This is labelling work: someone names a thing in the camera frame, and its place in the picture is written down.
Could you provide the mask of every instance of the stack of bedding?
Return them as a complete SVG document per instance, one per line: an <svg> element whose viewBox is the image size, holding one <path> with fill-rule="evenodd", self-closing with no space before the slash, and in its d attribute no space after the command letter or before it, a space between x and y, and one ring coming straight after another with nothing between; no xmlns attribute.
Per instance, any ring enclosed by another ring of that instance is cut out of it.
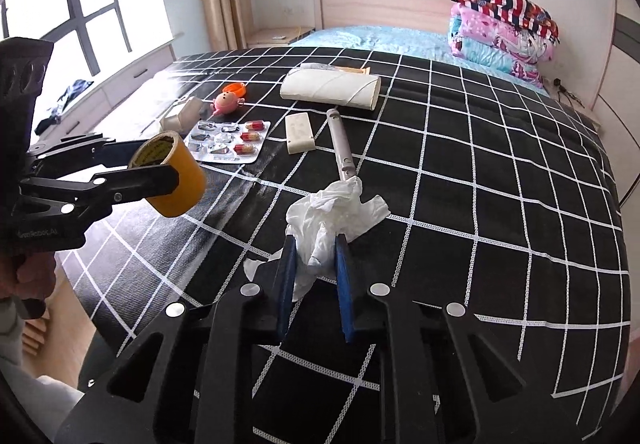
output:
<svg viewBox="0 0 640 444"><path fill-rule="evenodd" d="M551 15L529 0L453 0L449 45L454 56L542 88L538 62L558 43Z"/></svg>

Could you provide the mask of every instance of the human hand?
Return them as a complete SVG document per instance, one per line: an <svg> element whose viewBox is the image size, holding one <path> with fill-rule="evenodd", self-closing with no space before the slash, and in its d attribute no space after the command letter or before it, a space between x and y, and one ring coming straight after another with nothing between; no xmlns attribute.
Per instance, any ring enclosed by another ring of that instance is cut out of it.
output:
<svg viewBox="0 0 640 444"><path fill-rule="evenodd" d="M37 252L27 257L16 270L10 256L0 256L0 299L45 299L56 285L56 260L52 252Z"/></svg>

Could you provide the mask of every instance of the cardboard tape core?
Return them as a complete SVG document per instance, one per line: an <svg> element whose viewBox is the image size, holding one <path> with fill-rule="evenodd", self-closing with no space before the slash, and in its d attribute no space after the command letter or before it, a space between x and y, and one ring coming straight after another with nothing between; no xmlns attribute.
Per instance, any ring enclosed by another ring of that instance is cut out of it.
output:
<svg viewBox="0 0 640 444"><path fill-rule="evenodd" d="M194 207L204 194L204 171L176 132L162 132L140 146L129 163L130 168L168 164L177 172L179 182L169 195L147 198L163 217L179 217Z"/></svg>

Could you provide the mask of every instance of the orange plastic ring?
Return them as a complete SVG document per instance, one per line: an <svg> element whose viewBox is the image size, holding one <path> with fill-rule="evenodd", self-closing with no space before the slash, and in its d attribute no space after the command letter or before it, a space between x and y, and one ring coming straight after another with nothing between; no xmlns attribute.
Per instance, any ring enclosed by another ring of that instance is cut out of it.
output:
<svg viewBox="0 0 640 444"><path fill-rule="evenodd" d="M231 83L222 89L223 92L233 92L238 98L246 94L246 85L244 83Z"/></svg>

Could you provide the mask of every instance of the person's sleeve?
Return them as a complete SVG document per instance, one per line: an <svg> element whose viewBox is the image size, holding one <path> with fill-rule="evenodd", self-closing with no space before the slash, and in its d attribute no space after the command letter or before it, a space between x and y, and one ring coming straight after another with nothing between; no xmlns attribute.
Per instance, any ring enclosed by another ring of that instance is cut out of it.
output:
<svg viewBox="0 0 640 444"><path fill-rule="evenodd" d="M31 420L53 442L82 393L47 376L34 379L21 368L23 326L14 303L0 301L0 372Z"/></svg>

